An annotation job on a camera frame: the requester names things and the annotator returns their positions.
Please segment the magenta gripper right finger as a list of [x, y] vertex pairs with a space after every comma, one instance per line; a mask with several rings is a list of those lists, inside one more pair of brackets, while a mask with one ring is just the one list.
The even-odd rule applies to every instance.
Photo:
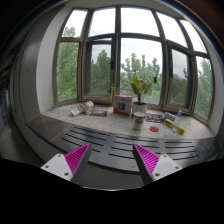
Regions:
[[133, 155], [144, 185], [182, 169], [182, 167], [167, 154], [158, 155], [137, 144], [133, 145]]

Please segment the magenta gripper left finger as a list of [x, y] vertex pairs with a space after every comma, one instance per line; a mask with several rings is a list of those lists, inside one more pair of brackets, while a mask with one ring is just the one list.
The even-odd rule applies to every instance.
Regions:
[[79, 185], [90, 155], [91, 145], [87, 143], [65, 155], [56, 154], [42, 169]]

